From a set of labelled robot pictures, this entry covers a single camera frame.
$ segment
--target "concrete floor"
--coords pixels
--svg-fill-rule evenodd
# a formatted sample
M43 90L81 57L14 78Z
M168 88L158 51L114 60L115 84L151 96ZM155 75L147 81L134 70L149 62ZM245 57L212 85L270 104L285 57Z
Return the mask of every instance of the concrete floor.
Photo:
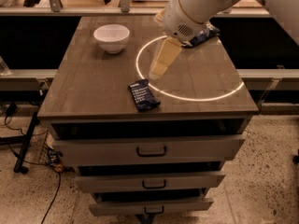
M26 131L30 115L37 108L18 108L9 126ZM0 136L19 135L0 118ZM35 134L46 129L38 125ZM214 203L208 211L162 214L159 224L296 224L299 223L299 166L292 157L299 148L299 115L255 116L245 132L246 142L233 161L223 167L226 177L207 197ZM39 162L46 135L35 135L26 155ZM15 150L20 145L12 145ZM0 223L41 223L58 185L58 175L45 166L24 164L26 175L14 173L16 158L7 147L0 147ZM134 224L134 216L93 217L89 194L81 193L74 173L61 174L61 186L44 223L55 224Z

